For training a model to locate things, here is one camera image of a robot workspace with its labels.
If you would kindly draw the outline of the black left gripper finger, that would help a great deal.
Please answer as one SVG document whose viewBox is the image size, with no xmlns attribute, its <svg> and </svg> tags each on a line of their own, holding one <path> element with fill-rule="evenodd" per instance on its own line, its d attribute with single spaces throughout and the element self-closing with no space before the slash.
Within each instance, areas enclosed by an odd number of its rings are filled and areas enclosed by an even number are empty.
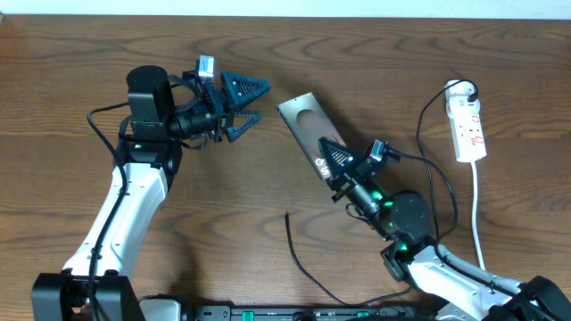
<svg viewBox="0 0 571 321">
<path fill-rule="evenodd" d="M 230 143 L 235 142 L 242 134 L 262 119 L 260 111 L 236 111 L 227 119 L 226 137 Z"/>
<path fill-rule="evenodd" d="M 220 75 L 222 91 L 229 107 L 235 110 L 242 110 L 271 89 L 265 79 L 246 77 L 230 71 L 222 71 Z"/>
</svg>

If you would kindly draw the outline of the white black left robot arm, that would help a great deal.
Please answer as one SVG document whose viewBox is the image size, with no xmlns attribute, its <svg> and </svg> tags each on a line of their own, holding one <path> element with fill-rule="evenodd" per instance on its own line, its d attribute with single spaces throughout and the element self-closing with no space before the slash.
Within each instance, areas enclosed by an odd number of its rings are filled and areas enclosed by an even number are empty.
<svg viewBox="0 0 571 321">
<path fill-rule="evenodd" d="M 31 290 L 36 320 L 190 320 L 191 306 L 169 295 L 138 299 L 131 280 L 155 211 L 166 199 L 183 151 L 193 140 L 234 142 L 261 120 L 247 105 L 270 89 L 235 72 L 214 84 L 214 60 L 201 57 L 181 76 L 145 65 L 126 77 L 130 114 L 113 157 L 112 184 L 87 237 L 59 273 L 42 273 Z"/>
</svg>

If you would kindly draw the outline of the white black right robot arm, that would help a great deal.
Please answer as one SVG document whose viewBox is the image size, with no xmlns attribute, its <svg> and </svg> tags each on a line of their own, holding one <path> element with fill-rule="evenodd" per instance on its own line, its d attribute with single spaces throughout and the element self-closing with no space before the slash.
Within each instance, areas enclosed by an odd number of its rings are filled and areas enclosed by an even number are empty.
<svg viewBox="0 0 571 321">
<path fill-rule="evenodd" d="M 432 236 L 429 209 L 418 193 L 387 194 L 374 175 L 403 157 L 385 142 L 374 141 L 365 155 L 322 137 L 319 150 L 327 164 L 334 201 L 347 198 L 360 220 L 389 246 L 381 256 L 399 282 L 446 300 L 451 317 L 475 320 L 568 320 L 570 301 L 549 279 L 521 282 L 497 276 L 452 254 Z"/>
</svg>

